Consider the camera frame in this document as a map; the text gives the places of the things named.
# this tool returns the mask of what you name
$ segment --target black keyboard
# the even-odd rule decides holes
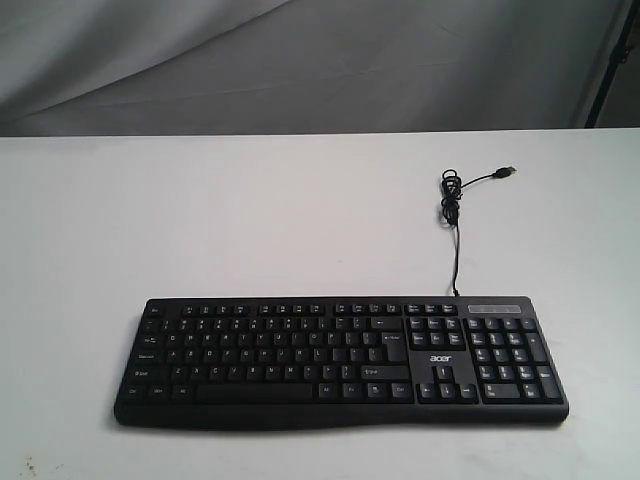
[[[569,413],[526,297],[149,300],[123,425],[271,430],[558,423]]]

